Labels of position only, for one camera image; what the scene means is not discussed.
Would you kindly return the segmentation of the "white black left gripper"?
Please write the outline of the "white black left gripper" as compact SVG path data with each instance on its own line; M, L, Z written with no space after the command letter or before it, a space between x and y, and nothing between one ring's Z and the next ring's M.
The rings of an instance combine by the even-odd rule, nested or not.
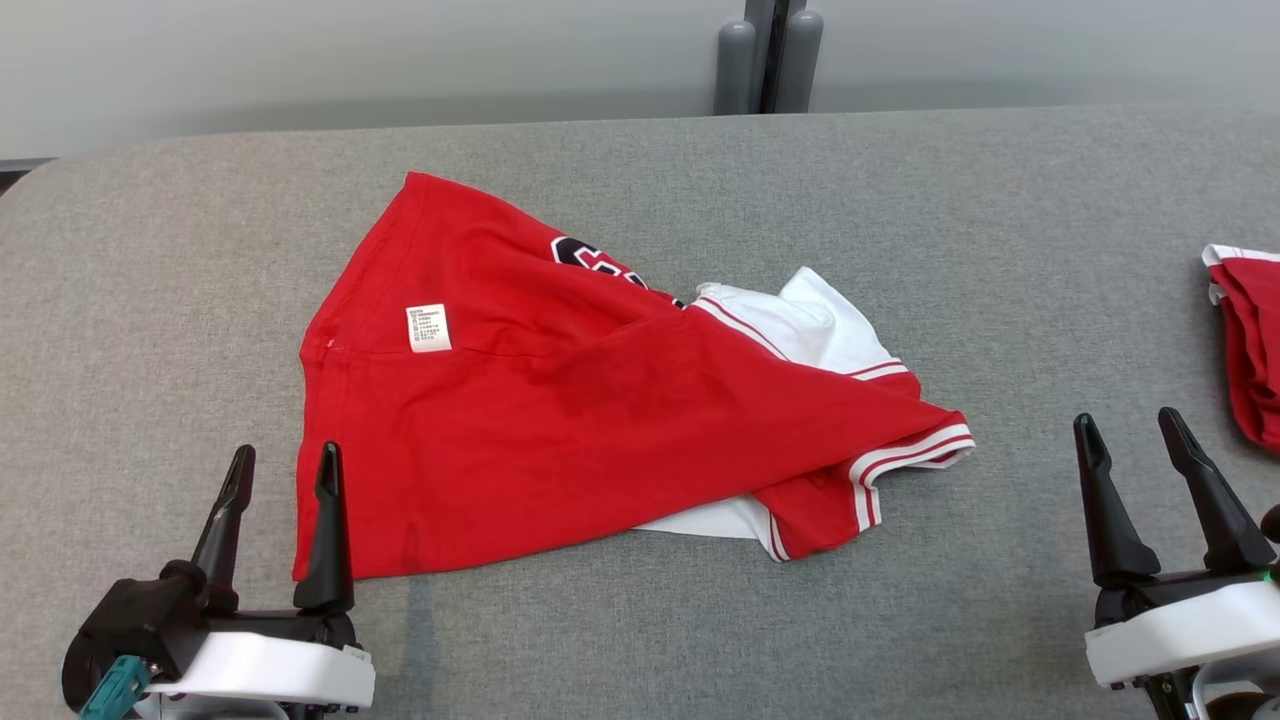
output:
M134 706L137 719L353 719L372 707L376 670L349 610L355 578L340 447L323 446L317 512L300 611L236 612L241 520L250 506L256 451L233 454L192 555L205 574L197 612L175 629L177 673L168 664Z

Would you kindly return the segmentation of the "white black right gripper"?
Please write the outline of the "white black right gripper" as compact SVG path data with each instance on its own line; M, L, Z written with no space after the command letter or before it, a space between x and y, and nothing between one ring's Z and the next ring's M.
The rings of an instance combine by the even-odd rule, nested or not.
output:
M1277 555L1175 407L1158 410L1171 464L1190 492L1211 573L1260 571ZM1111 478L1112 457L1088 413L1073 421L1091 571L1101 589L1157 577ZM1158 719L1279 716L1279 591L1270 573L1148 609L1085 633L1094 683L1146 693Z

